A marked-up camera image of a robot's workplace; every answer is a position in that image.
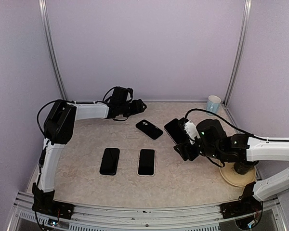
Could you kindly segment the purple phone back up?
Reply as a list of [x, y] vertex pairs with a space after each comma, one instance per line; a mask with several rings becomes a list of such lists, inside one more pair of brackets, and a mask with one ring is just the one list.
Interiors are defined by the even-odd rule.
[[170, 136], [171, 140], [176, 144], [181, 144], [189, 140], [185, 131], [179, 126], [179, 120], [174, 118], [168, 122], [164, 129], [166, 133]]

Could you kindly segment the white-edged phone screen up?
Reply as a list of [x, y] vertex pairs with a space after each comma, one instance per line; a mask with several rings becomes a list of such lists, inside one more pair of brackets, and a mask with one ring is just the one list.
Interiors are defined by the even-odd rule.
[[137, 174], [139, 176], [152, 177], [155, 174], [155, 150], [141, 149], [138, 158]]

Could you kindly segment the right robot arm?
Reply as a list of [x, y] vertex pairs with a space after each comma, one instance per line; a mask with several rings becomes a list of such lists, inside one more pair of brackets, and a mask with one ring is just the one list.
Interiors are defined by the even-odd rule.
[[[265, 138], [247, 132], [227, 136], [219, 120], [205, 119], [195, 125], [181, 118], [177, 122], [179, 129], [186, 135], [182, 154], [193, 154], [214, 158], [221, 163], [234, 163], [237, 166], [250, 167], [258, 161], [289, 161], [289, 137]], [[289, 189], [289, 167], [258, 182], [246, 185], [243, 198], [237, 202], [237, 210], [248, 213], [255, 207], [256, 201], [264, 201], [274, 194]]]

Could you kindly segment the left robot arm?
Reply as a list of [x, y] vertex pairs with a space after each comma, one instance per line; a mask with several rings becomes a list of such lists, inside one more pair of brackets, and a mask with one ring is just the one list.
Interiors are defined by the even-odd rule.
[[39, 158], [39, 174], [32, 192], [40, 208], [47, 214], [53, 214], [58, 209], [57, 202], [53, 200], [54, 175], [60, 154], [73, 136], [75, 122], [84, 119], [116, 120], [118, 116], [128, 119], [147, 108], [141, 99], [134, 99], [131, 88], [113, 87], [110, 92], [112, 95], [101, 101], [52, 101], [44, 124], [39, 125], [44, 141]]

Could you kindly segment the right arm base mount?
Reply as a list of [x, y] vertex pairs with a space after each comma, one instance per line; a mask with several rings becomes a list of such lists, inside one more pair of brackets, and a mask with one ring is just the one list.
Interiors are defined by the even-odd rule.
[[220, 205], [223, 219], [234, 218], [263, 210], [263, 202], [255, 199], [253, 187], [256, 182], [246, 185], [243, 194], [238, 200]]

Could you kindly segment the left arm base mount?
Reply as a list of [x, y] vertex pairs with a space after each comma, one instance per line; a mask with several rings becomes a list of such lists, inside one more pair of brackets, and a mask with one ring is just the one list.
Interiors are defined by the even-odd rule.
[[34, 203], [32, 210], [41, 214], [71, 220], [74, 205], [54, 200], [55, 190], [44, 192], [38, 188], [33, 191]]

